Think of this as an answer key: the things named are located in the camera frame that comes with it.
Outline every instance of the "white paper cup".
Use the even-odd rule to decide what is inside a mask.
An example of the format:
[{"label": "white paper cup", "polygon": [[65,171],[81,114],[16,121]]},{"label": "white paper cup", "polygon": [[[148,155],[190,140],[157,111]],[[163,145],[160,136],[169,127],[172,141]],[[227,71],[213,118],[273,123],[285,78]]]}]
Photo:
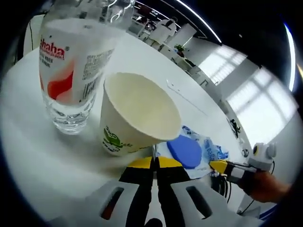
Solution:
[{"label": "white paper cup", "polygon": [[117,73],[104,82],[100,130],[102,145],[115,156],[175,139],[181,129],[178,109],[151,80]]}]

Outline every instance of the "white table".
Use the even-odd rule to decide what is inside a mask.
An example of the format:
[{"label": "white table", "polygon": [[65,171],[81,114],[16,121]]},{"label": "white table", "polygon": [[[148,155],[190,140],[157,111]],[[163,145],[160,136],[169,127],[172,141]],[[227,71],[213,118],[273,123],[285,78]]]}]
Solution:
[{"label": "white table", "polygon": [[[156,82],[175,101],[184,125],[227,148],[232,161],[243,161],[221,109],[165,56],[126,34],[112,56],[107,75],[118,71],[142,74]],[[167,80],[181,95],[168,88]],[[126,157],[112,157],[102,151],[96,136],[102,86],[86,129],[77,136],[58,132],[45,112],[37,49],[7,73],[1,90],[0,131],[9,168],[25,198],[46,220],[64,214],[78,199],[90,195],[106,181],[118,179],[132,160],[151,154],[145,150]],[[163,220],[156,187],[152,193],[148,218],[159,216]],[[236,211],[243,196],[243,191],[234,185],[230,209]]]}]

